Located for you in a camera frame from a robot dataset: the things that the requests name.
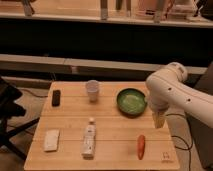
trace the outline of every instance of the chair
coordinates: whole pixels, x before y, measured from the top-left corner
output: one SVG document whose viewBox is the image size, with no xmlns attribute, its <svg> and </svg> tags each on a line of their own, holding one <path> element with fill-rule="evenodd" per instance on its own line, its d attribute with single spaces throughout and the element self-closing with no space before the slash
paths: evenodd
<svg viewBox="0 0 213 171">
<path fill-rule="evenodd" d="M 13 102 L 21 96 L 22 93 L 18 89 L 11 86 L 0 77 L 0 148 L 6 146 L 21 159 L 25 160 L 26 154 L 13 145 L 12 142 L 10 142 L 10 138 L 36 124 L 39 118 L 7 131 L 8 119 L 13 116 L 24 116 L 26 113 L 26 110 L 22 106 Z"/>
</svg>

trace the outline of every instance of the floor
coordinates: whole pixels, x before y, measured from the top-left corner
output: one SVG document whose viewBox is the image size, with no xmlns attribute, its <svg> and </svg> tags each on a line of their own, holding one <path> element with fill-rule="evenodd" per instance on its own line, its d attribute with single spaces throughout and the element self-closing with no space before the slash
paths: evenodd
<svg viewBox="0 0 213 171">
<path fill-rule="evenodd" d="M 31 93 L 26 91 L 26 89 L 20 88 L 23 92 L 23 96 L 19 98 L 16 102 L 22 105 L 25 109 L 27 109 L 27 113 L 24 117 L 13 117 L 9 120 L 8 129 L 11 129 L 13 126 L 21 125 L 27 121 L 30 121 L 34 118 L 39 117 L 42 106 L 44 104 L 45 98 L 37 98 L 33 96 Z M 36 95 L 46 96 L 48 90 L 45 89 L 27 89 Z M 170 113 L 178 113 L 183 114 L 183 111 L 177 109 L 175 107 L 171 107 L 168 111 Z M 190 144 L 190 134 L 188 130 L 188 125 L 186 121 L 178 116 L 168 116 L 167 121 L 170 127 L 170 131 L 172 135 L 181 136 Z M 27 153 L 32 141 L 31 133 L 34 133 L 36 126 L 28 129 L 28 133 L 23 132 L 11 139 L 14 144 L 16 144 L 23 152 Z M 185 144 L 177 138 L 174 138 L 174 144 L 176 146 L 186 148 Z M 179 149 L 176 150 L 177 155 L 180 161 L 181 168 L 179 171 L 188 171 L 189 170 L 189 152 L 181 151 Z M 19 159 L 16 155 L 12 154 L 7 148 L 2 147 L 0 149 L 0 171 L 23 171 L 24 161 Z M 202 169 L 200 161 L 198 159 L 198 154 L 195 149 L 195 146 L 192 148 L 192 161 L 191 161 L 191 171 L 204 171 Z"/>
</svg>

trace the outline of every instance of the black cable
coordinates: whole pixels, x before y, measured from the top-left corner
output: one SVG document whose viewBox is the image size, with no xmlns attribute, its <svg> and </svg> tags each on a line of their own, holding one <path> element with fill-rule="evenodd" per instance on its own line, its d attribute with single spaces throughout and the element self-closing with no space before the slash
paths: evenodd
<svg viewBox="0 0 213 171">
<path fill-rule="evenodd" d="M 181 115 L 181 114 L 167 114 L 166 116 L 180 116 L 182 118 L 184 118 L 186 121 L 187 121 L 187 118 L 185 115 Z M 194 141 L 193 141 L 193 137 L 192 137 L 192 134 L 191 134 L 191 124 L 190 122 L 187 122 L 188 123 L 188 126 L 189 126 L 189 134 L 190 134 L 190 137 L 191 137 L 191 145 L 189 146 L 189 150 L 192 149 L 193 145 L 194 145 Z"/>
<path fill-rule="evenodd" d="M 183 138 L 173 135 L 172 137 L 174 138 L 179 138 L 180 140 L 182 140 L 184 142 L 184 144 L 187 146 L 187 148 L 181 148 L 178 146 L 175 146 L 175 148 L 179 149 L 179 150 L 183 150 L 183 151 L 189 151 L 189 171 L 191 171 L 191 160 L 192 160 L 192 154 L 191 154 L 191 149 L 189 148 L 189 144 L 186 142 L 186 140 L 184 140 Z"/>
<path fill-rule="evenodd" d="M 37 95 L 37 94 L 33 93 L 32 91 L 30 91 L 30 90 L 28 90 L 28 89 L 19 88 L 19 90 L 28 92 L 28 93 L 30 93 L 31 95 L 33 95 L 34 97 L 37 97 L 37 98 L 46 98 L 46 97 L 47 97 L 47 96 Z"/>
<path fill-rule="evenodd" d="M 185 115 L 181 115 L 181 114 L 167 114 L 166 116 L 179 116 L 179 117 L 182 117 L 184 118 L 185 120 L 187 120 L 186 116 Z M 178 146 L 175 146 L 175 148 L 179 149 L 179 150 L 183 150 L 183 151 L 189 151 L 189 171 L 191 171 L 191 149 L 193 147 L 193 144 L 194 144 L 194 141 L 193 141 L 193 138 L 192 138 L 192 135 L 191 135 L 191 125 L 190 123 L 188 122 L 188 125 L 189 125 L 189 133 L 190 133 L 190 137 L 191 137 L 191 145 L 189 146 L 189 144 L 186 142 L 186 140 L 184 140 L 182 137 L 180 136 L 176 136 L 176 135 L 173 135 L 172 137 L 174 138 L 179 138 L 180 140 L 182 140 L 184 142 L 184 144 L 187 146 L 187 148 L 182 148 L 182 147 L 178 147 Z"/>
<path fill-rule="evenodd" d="M 7 125 L 8 127 L 11 127 L 11 128 L 18 128 L 18 127 L 16 127 L 16 126 L 13 126 L 13 125 Z M 32 132 L 30 132 L 30 131 L 27 131 L 27 130 L 24 130 L 24 132 L 26 132 L 27 134 L 29 134 L 29 135 L 32 135 L 32 136 L 34 136 L 34 134 L 32 133 Z"/>
</svg>

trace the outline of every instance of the bottle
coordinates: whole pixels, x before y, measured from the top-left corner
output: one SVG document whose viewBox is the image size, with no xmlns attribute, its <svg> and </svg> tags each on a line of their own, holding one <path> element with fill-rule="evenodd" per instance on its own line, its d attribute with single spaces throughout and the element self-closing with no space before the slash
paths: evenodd
<svg viewBox="0 0 213 171">
<path fill-rule="evenodd" d="M 82 156 L 85 159 L 94 158 L 95 151 L 95 120 L 94 118 L 89 119 L 89 125 L 86 127 L 84 132 L 83 140 L 83 151 Z"/>
</svg>

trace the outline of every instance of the paper cup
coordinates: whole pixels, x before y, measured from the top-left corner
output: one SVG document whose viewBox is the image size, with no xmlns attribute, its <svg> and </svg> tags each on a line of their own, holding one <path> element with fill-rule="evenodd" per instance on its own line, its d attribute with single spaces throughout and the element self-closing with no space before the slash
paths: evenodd
<svg viewBox="0 0 213 171">
<path fill-rule="evenodd" d="M 99 82 L 96 80 L 90 80 L 86 83 L 86 91 L 91 102 L 98 100 L 99 96 Z"/>
</svg>

